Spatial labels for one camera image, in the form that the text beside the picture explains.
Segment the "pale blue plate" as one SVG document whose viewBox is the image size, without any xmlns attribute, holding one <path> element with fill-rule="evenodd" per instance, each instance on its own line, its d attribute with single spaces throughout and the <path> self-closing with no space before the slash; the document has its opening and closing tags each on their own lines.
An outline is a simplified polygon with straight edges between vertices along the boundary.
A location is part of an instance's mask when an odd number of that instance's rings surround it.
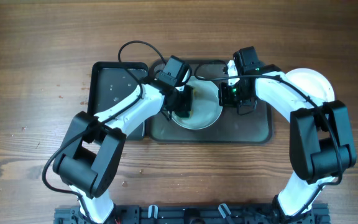
<svg viewBox="0 0 358 224">
<path fill-rule="evenodd" d="M 180 118 L 173 113 L 172 118 L 179 126 L 198 130 L 211 126 L 223 110 L 219 105 L 218 87 L 211 81 L 201 81 L 191 77 L 188 85 L 193 88 L 193 101 L 188 118 Z"/>
</svg>

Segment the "white plate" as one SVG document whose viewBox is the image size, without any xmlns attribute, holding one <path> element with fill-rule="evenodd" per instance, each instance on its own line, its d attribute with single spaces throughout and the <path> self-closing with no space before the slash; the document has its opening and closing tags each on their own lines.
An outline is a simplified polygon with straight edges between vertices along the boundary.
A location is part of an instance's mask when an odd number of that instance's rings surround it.
<svg viewBox="0 0 358 224">
<path fill-rule="evenodd" d="M 286 73 L 285 77 L 311 96 L 328 102 L 335 100 L 331 83 L 316 70 L 296 68 Z"/>
</svg>

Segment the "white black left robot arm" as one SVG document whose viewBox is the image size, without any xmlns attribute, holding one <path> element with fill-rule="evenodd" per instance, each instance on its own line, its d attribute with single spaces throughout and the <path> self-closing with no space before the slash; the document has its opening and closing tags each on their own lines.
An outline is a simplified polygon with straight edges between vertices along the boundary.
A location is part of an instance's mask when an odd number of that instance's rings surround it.
<svg viewBox="0 0 358 224">
<path fill-rule="evenodd" d="M 116 176 L 127 136 L 163 109 L 185 118 L 190 115 L 193 87 L 166 89 L 141 84 L 110 109 L 90 115 L 78 113 L 71 121 L 60 148 L 46 163 L 68 194 L 80 201 L 79 218 L 105 223 L 114 210 L 108 187 Z"/>
</svg>

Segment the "green yellow sponge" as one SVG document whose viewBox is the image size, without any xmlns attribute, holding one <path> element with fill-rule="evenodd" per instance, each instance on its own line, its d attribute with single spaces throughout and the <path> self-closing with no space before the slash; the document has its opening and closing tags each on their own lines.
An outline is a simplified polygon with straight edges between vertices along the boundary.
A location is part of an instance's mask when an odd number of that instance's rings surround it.
<svg viewBox="0 0 358 224">
<path fill-rule="evenodd" d="M 178 106 L 174 110 L 175 114 L 180 118 L 189 118 L 191 115 L 192 104 L 193 104 L 193 92 L 192 87 L 186 87 L 179 93 Z"/>
</svg>

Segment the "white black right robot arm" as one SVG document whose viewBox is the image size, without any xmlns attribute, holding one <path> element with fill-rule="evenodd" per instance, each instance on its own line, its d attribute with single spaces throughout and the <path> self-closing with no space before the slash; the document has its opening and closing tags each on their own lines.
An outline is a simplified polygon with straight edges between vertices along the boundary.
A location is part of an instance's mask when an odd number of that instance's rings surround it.
<svg viewBox="0 0 358 224">
<path fill-rule="evenodd" d="M 240 92 L 240 82 L 253 97 L 268 103 L 290 123 L 289 156 L 293 173 L 273 200 L 272 216 L 279 223 L 299 220 L 326 186 L 339 185 L 357 155 L 346 105 L 335 99 L 330 82 L 319 72 L 297 68 L 283 72 L 275 65 L 239 65 L 229 61 L 228 91 Z"/>
</svg>

